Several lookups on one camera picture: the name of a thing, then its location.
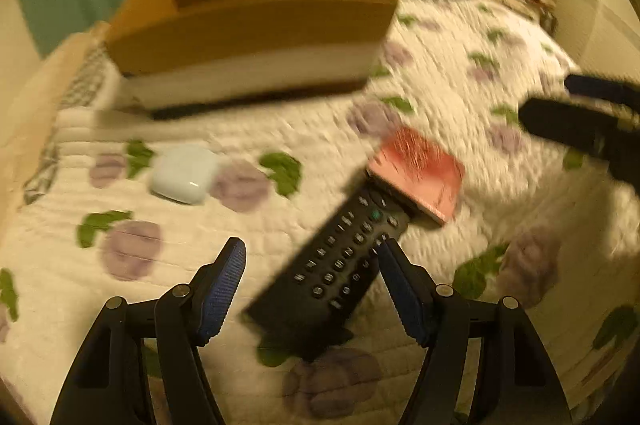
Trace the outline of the black remote control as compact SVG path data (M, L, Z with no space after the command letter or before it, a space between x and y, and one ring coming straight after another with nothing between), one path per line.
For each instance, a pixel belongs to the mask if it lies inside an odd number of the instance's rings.
M347 338L346 322L378 275L378 248L416 210L363 182L245 308L263 337L311 362Z

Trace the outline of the red pink small book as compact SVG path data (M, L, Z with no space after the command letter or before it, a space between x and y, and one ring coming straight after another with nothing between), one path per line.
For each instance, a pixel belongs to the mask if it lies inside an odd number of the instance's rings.
M367 172L445 225L454 217L465 168L437 142L402 125L370 157Z

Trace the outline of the white earbuds case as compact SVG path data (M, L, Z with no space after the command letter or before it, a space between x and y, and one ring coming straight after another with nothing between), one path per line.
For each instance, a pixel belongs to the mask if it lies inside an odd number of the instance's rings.
M186 205L202 204L220 167L216 154L203 146L181 144L157 154L149 189L153 194Z

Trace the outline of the floral white quilt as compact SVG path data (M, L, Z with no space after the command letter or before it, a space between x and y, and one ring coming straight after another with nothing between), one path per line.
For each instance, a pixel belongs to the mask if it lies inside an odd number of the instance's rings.
M402 0L372 81L350 95L157 121L134 108L114 67L96 110L56 113L58 176L6 230L2 382L47 423L108 297L160 296L239 237L239 291L202 353L226 421L395 423L424 355L381 281L349 320L352 339L315 365L263 343L243 311L356 188L382 130L401 122L465 168L454 218L414 219L402 248L466 296L520 297L583 419L639 336L639 201L603 165L518 125L518 105L563 97L574 69L539 26L479 0ZM181 144L220 159L202 204L149 189L155 156Z

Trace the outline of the grey checked bed sheet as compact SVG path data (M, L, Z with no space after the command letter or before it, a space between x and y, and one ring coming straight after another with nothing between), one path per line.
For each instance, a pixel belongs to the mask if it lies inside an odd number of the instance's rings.
M108 59L103 43L93 44L86 52L78 71L58 103L56 113L89 108L96 110L106 97L107 86L114 78L114 66ZM23 185L23 203L32 205L52 188L60 168L60 151L56 142L58 130L53 127L38 159L32 177Z

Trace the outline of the cream fluffy blanket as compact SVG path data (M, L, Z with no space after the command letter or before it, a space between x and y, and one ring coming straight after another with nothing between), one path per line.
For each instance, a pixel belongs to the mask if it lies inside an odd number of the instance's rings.
M66 38L17 89L8 112L1 115L1 225L22 204L23 186L35 174L50 136L56 110L89 50L101 43L107 23Z

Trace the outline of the brown cardboard box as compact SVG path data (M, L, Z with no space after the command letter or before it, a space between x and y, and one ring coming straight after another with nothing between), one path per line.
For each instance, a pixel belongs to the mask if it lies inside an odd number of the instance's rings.
M146 110L361 87L398 0L124 0L104 46Z

